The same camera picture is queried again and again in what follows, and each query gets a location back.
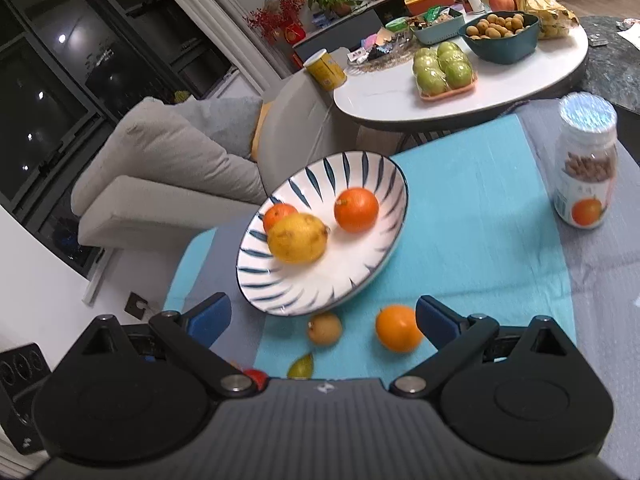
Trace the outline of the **banana bunch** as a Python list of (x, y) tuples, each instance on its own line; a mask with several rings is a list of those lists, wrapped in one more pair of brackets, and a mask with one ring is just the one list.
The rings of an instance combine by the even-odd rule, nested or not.
[(556, 0), (516, 0), (516, 6), (538, 18), (539, 39), (567, 37), (580, 25), (577, 15)]

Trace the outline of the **blue grey striped tablecloth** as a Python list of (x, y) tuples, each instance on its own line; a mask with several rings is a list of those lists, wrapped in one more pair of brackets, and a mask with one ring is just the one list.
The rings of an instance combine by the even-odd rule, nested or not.
[(396, 156), (409, 185), (398, 246), (373, 283), (343, 304), (338, 345), (314, 358), (306, 396), (271, 386), (277, 411), (255, 403), (224, 420), (194, 455), (160, 471), (171, 479), (490, 479), (499, 468), (432, 428), (419, 402), (370, 409), (388, 382), (434, 351), (382, 348), (373, 320), (386, 304), (430, 294), (463, 314), (506, 325), (553, 316), (608, 387), (613, 427), (598, 460), (568, 476), (639, 473), (639, 169), (620, 154), (611, 211), (592, 231), (551, 205), (558, 120), (537, 101), (488, 124)]

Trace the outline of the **red flower arrangement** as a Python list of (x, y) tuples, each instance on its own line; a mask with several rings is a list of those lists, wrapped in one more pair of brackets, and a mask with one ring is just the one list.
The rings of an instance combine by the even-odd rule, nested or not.
[(306, 38), (300, 14), (305, 0), (265, 0), (261, 8), (248, 12), (244, 21), (251, 30), (274, 46), (283, 40), (290, 46)]

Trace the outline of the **white blue striped bowl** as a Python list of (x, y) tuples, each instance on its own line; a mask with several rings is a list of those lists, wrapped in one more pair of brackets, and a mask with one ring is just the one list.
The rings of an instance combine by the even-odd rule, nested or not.
[[(378, 203), (375, 222), (346, 231), (334, 206), (349, 190)], [(383, 269), (408, 214), (400, 167), (386, 156), (349, 151), (323, 157), (287, 178), (259, 207), (241, 238), (236, 280), (255, 309), (277, 316), (330, 310)]]

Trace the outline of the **glass jar orange label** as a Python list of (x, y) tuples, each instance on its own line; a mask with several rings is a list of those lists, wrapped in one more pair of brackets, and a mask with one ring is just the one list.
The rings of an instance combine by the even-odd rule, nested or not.
[(617, 174), (617, 113), (600, 96), (574, 92), (560, 101), (553, 206), (577, 229), (600, 226)]

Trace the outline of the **red apple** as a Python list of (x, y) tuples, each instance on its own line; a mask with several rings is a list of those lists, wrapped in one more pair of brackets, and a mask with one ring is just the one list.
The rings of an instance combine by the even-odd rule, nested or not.
[(514, 0), (488, 0), (489, 6), (493, 11), (509, 11), (516, 9)]

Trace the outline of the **white oval coffee table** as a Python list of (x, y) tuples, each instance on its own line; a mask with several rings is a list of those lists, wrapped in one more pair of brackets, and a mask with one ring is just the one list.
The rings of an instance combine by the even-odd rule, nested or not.
[(587, 54), (582, 26), (539, 39), (533, 15), (518, 18), (514, 32), (483, 16), (463, 25), (457, 38), (410, 53), (407, 62), (348, 75), (333, 99), (357, 124), (378, 130), (465, 128), (511, 104), (570, 90)]

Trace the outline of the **light blue snack basket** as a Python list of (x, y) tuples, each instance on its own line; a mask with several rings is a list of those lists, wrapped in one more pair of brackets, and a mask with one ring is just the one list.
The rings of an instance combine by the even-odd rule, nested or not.
[(453, 6), (435, 6), (419, 15), (409, 28), (420, 44), (431, 47), (456, 38), (464, 18), (464, 12)]

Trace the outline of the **yellow tin can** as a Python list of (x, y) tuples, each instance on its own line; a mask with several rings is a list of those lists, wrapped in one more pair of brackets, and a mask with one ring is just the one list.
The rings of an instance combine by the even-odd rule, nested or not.
[(321, 49), (307, 58), (304, 69), (327, 92), (340, 88), (347, 80), (344, 70), (326, 49)]

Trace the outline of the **small green fruit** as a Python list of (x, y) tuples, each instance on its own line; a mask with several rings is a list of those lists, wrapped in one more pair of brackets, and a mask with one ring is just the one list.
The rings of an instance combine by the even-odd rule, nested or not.
[(286, 377), (288, 379), (310, 379), (313, 374), (314, 356), (311, 353), (306, 353), (291, 364)]

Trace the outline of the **red tomato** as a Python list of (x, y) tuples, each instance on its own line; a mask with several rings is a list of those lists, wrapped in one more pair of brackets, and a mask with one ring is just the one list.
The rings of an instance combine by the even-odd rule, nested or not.
[(246, 368), (243, 370), (243, 374), (256, 384), (259, 391), (264, 390), (269, 382), (269, 375), (257, 368)]

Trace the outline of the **small orange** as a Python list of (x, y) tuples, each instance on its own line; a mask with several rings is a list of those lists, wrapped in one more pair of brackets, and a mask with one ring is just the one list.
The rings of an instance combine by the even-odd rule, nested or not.
[(375, 333), (384, 348), (396, 353), (413, 352), (423, 339), (414, 311), (401, 304), (391, 304), (378, 312)]

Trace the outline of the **orange box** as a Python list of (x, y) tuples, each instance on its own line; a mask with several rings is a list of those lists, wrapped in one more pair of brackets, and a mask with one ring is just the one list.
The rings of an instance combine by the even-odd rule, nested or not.
[(412, 16), (424, 14), (434, 6), (452, 6), (456, 0), (405, 0), (405, 6)]

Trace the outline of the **large front orange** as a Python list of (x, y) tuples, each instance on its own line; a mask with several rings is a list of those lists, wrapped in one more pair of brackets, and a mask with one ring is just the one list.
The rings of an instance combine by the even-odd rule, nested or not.
[(348, 188), (334, 203), (334, 218), (346, 232), (370, 230), (378, 220), (378, 199), (366, 188)]

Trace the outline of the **brown kiwi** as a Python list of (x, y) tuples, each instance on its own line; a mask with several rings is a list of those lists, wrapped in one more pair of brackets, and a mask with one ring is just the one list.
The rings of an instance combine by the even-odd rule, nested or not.
[(314, 315), (307, 322), (307, 337), (316, 346), (333, 346), (340, 340), (342, 333), (342, 322), (332, 312)]

